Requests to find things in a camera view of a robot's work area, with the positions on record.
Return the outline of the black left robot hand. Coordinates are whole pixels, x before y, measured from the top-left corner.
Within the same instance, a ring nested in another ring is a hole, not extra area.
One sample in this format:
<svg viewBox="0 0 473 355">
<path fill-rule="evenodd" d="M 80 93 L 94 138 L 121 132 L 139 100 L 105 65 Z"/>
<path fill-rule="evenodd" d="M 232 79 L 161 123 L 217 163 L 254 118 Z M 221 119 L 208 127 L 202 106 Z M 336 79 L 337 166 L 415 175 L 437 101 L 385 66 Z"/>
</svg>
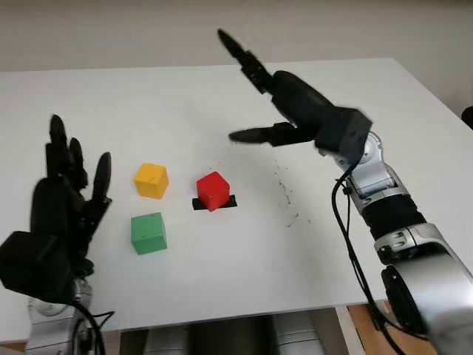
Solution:
<svg viewBox="0 0 473 355">
<path fill-rule="evenodd" d="M 77 277 L 94 273 L 87 258 L 89 244 L 112 199 L 109 190 L 112 157 L 101 155 L 93 181 L 92 197 L 81 191 L 88 186 L 84 158 L 78 139 L 67 139 L 64 122 L 58 115 L 50 119 L 50 142 L 45 146 L 47 176 L 33 192 L 30 231 L 58 237 L 66 244 L 72 270 Z"/>
</svg>

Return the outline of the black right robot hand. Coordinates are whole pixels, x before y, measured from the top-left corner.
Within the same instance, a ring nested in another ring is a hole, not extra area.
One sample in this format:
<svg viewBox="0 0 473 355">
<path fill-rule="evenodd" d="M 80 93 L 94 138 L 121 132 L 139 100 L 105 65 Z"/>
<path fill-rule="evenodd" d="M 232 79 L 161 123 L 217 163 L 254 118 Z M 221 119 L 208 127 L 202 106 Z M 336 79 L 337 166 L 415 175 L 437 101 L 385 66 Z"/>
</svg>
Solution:
<svg viewBox="0 0 473 355">
<path fill-rule="evenodd" d="M 245 50 L 226 31 L 219 29 L 217 35 L 225 49 L 240 64 L 243 75 L 260 93 L 271 96 L 271 103 L 286 119 L 269 127 L 232 132 L 228 135 L 229 139 L 237 143 L 269 143 L 271 146 L 314 140 L 321 126 L 316 118 L 317 111 L 333 108 L 334 105 L 291 72 L 278 70 L 269 73 L 251 51 Z"/>
</svg>

